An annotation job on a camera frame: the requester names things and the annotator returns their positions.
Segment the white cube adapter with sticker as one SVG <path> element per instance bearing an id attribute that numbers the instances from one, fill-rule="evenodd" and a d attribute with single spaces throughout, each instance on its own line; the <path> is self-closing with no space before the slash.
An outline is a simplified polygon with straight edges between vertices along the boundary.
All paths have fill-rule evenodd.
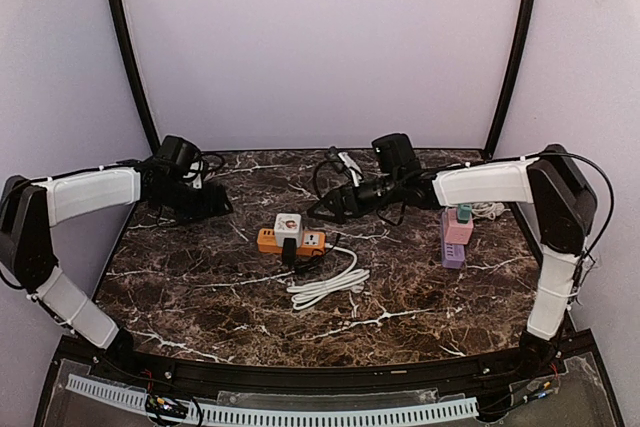
<path id="1" fill-rule="evenodd" d="M 293 239 L 297 247 L 303 241 L 302 217 L 300 214 L 279 213 L 274 224 L 276 244 L 283 247 L 287 239 Z"/>

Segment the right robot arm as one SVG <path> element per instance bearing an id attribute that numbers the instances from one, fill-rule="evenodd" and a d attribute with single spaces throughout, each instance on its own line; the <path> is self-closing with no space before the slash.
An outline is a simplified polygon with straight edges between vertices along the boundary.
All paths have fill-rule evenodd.
<path id="1" fill-rule="evenodd" d="M 600 240 L 591 233 L 598 201 L 578 167 L 583 157 L 550 144 L 525 156 L 427 169 L 404 133 L 380 137 L 372 148 L 380 176 L 366 180 L 357 175 L 318 195 L 308 217 L 344 224 L 393 204 L 421 210 L 529 204 L 537 217 L 542 267 L 523 336 L 544 342 L 554 338 L 578 289 L 582 264 Z"/>

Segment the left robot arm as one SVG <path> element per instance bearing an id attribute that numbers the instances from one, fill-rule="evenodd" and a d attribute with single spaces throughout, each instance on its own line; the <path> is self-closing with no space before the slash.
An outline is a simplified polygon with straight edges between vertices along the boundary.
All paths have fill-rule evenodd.
<path id="1" fill-rule="evenodd" d="M 115 207 L 147 202 L 173 211 L 181 223 L 233 211 L 223 185 L 200 178 L 194 162 L 130 161 L 28 179 L 7 180 L 1 196 L 1 263 L 6 285 L 23 291 L 63 327 L 97 349 L 129 350 L 132 335 L 63 270 L 53 233 L 62 224 Z"/>

